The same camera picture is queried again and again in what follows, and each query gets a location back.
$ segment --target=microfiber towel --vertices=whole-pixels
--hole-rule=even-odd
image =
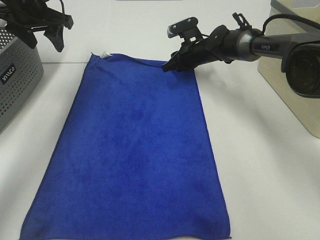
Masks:
[[[195,72],[92,55],[20,240],[230,238]]]

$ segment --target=white table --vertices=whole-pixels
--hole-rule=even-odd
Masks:
[[[48,4],[59,9],[59,1]],[[0,239],[17,240],[91,52],[168,60],[181,39],[167,26],[199,19],[237,28],[233,12],[261,28],[268,0],[65,0],[74,19],[65,49],[37,34],[44,76],[0,134]],[[257,62],[196,68],[234,240],[320,238],[320,139],[308,133],[257,71]]]

